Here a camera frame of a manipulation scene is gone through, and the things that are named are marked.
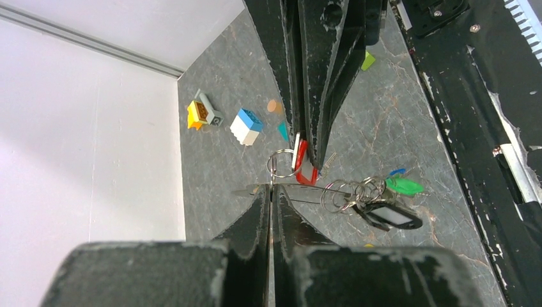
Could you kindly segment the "metal keyring plate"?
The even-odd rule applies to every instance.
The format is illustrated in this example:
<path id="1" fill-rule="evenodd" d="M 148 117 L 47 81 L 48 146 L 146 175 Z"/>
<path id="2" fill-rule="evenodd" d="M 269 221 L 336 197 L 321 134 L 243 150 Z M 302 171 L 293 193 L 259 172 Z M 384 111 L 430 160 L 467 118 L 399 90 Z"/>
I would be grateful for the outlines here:
<path id="1" fill-rule="evenodd" d="M 261 184 L 249 184 L 244 189 L 235 190 L 231 193 L 235 196 L 249 197 L 254 196 Z M 338 191 L 335 189 L 325 189 L 324 187 L 301 185 L 301 184 L 282 184 L 291 201 L 303 203 L 320 203 L 321 196 L 324 194 L 326 200 L 334 198 L 348 199 L 352 195 L 350 190 Z"/>

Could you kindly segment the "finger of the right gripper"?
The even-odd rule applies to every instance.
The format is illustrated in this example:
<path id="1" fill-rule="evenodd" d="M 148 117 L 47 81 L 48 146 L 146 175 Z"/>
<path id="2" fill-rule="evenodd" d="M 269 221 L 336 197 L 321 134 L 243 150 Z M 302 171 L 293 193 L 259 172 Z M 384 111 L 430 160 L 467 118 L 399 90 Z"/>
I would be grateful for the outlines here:
<path id="1" fill-rule="evenodd" d="M 286 115 L 290 139 L 307 139 L 297 1 L 245 0 Z"/>
<path id="2" fill-rule="evenodd" d="M 386 1 L 299 1 L 302 137 L 322 169 L 334 120 L 366 58 L 379 41 Z"/>

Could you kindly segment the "red key tag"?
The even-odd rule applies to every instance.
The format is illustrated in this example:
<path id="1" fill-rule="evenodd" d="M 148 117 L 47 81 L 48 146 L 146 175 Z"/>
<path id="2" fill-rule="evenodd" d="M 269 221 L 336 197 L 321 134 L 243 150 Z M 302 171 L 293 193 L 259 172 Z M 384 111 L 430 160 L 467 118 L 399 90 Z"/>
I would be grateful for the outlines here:
<path id="1" fill-rule="evenodd" d="M 318 178 L 318 170 L 311 164 L 307 148 L 308 142 L 301 140 L 295 155 L 295 177 L 299 184 L 315 185 Z"/>

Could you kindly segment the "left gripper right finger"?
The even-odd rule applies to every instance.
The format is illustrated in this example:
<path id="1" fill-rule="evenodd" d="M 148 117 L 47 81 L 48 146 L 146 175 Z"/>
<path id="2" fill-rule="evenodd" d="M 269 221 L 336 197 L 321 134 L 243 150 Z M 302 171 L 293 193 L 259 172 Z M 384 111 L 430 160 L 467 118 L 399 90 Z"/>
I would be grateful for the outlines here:
<path id="1" fill-rule="evenodd" d="M 465 264 L 434 247 L 339 246 L 272 189 L 278 306 L 481 306 Z"/>

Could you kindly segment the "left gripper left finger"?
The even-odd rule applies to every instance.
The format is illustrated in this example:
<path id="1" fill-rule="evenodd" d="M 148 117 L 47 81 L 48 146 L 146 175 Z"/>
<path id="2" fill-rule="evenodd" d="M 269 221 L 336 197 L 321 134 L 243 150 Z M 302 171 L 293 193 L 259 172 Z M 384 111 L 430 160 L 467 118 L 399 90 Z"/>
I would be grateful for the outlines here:
<path id="1" fill-rule="evenodd" d="M 60 265 L 42 306 L 266 306 L 270 186 L 213 239 L 94 242 Z"/>

